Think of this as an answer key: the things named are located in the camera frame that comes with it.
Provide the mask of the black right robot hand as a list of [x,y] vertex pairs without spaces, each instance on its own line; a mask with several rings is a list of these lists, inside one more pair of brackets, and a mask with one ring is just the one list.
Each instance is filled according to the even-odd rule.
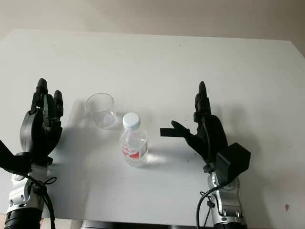
[[198,94],[195,97],[193,120],[198,124],[195,135],[177,121],[172,120],[171,124],[186,140],[188,146],[203,158],[205,163],[213,163],[217,153],[226,148],[228,143],[220,119],[211,112],[210,101],[203,81],[200,82]]

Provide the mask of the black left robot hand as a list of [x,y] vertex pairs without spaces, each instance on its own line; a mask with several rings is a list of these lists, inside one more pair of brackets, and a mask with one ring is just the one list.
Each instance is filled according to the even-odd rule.
[[48,93],[47,81],[40,78],[33,94],[30,110],[25,114],[20,128],[20,143],[25,155],[35,164],[49,166],[49,154],[58,144],[63,116],[62,93]]

